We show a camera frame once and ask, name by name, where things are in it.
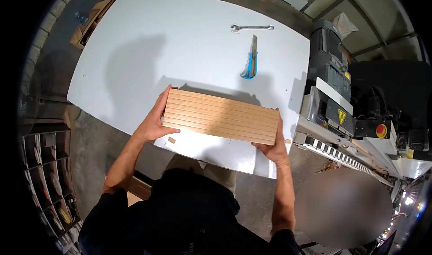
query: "red emergency stop button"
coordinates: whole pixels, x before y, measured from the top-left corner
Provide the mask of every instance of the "red emergency stop button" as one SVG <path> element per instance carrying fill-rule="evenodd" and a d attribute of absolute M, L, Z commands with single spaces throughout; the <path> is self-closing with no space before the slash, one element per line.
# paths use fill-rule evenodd
<path fill-rule="evenodd" d="M 384 124 L 379 124 L 376 128 L 377 137 L 382 139 L 387 135 L 387 127 Z"/>

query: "black shirt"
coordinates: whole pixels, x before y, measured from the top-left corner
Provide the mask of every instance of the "black shirt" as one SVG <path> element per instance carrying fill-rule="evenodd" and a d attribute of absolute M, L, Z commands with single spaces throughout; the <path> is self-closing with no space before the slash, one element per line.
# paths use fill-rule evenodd
<path fill-rule="evenodd" d="M 291 230 L 270 243 L 235 219 L 224 186 L 184 169 L 154 182 L 148 200 L 127 206 L 126 192 L 102 194 L 79 234 L 83 254 L 299 254 Z"/>

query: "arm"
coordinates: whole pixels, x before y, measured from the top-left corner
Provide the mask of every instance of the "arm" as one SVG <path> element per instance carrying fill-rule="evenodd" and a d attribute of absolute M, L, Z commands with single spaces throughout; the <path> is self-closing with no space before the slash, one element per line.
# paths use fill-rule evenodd
<path fill-rule="evenodd" d="M 282 133 L 282 119 L 279 118 L 274 145 L 257 143 L 252 143 L 252 145 L 260 149 L 269 160 L 276 163 L 277 182 L 273 203 L 272 235 L 282 229 L 294 231 L 294 186 L 291 177 L 291 165 Z"/>
<path fill-rule="evenodd" d="M 155 140 L 167 134 L 180 132 L 180 129 L 163 127 L 161 123 L 161 117 L 166 106 L 166 101 L 168 100 L 170 88 L 171 85 L 159 95 L 154 107 L 132 134 L 132 137 L 111 166 L 105 179 L 102 193 L 114 194 L 115 190 L 118 188 L 127 191 L 133 172 L 135 171 L 138 154 L 146 141 Z"/>

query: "shelving unit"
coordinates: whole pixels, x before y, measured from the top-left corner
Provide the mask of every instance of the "shelving unit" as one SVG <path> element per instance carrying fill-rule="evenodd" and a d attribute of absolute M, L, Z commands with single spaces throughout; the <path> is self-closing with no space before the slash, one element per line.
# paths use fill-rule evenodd
<path fill-rule="evenodd" d="M 23 172 L 47 234 L 63 254 L 80 254 L 82 220 L 70 179 L 70 128 L 64 123 L 35 124 L 21 147 Z"/>
<path fill-rule="evenodd" d="M 116 0 L 100 0 L 97 2 L 87 15 L 89 20 L 86 22 L 86 24 L 79 25 L 75 32 L 73 32 L 70 43 L 83 50 L 90 35 L 93 33 L 94 29 L 100 20 L 102 20 L 102 17 L 105 15 L 106 11 L 111 7 L 114 1 Z"/>

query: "hand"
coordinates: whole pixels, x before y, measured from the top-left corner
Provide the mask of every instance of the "hand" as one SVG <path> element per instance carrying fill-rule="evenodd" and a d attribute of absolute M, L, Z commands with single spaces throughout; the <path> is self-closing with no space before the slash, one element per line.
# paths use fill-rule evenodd
<path fill-rule="evenodd" d="M 156 140 L 167 134 L 180 132 L 180 129 L 177 128 L 163 127 L 161 123 L 161 117 L 166 106 L 166 101 L 168 100 L 170 88 L 171 85 L 168 85 L 165 91 L 159 95 L 155 105 L 133 133 L 132 138 L 137 139 L 141 143 L 145 143 L 146 141 Z"/>
<path fill-rule="evenodd" d="M 253 146 L 261 150 L 264 155 L 276 165 L 289 163 L 288 154 L 285 148 L 284 135 L 282 133 L 282 118 L 279 117 L 277 124 L 276 139 L 274 145 L 252 143 Z"/>

